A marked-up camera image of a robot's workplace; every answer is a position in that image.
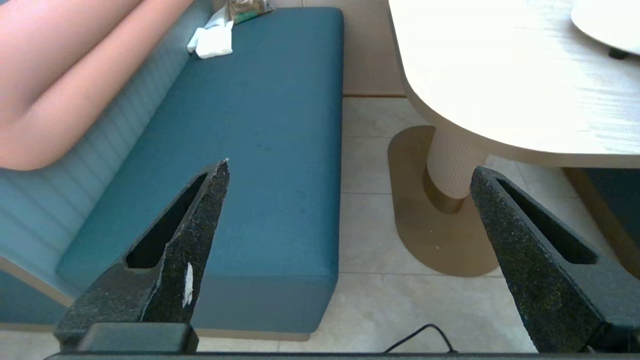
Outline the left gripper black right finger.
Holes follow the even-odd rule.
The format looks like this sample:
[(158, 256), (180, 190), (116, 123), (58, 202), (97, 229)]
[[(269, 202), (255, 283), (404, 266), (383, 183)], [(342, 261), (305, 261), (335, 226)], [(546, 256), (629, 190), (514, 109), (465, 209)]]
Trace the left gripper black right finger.
[(471, 197), (540, 353), (638, 353), (640, 285), (503, 174), (478, 166)]

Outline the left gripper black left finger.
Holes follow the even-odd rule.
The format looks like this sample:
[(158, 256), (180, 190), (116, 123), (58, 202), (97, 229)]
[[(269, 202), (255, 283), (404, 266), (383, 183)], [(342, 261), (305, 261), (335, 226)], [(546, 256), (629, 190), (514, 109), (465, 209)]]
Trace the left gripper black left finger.
[(102, 272), (54, 330), (62, 351), (194, 351), (191, 325), (230, 182), (204, 168)]

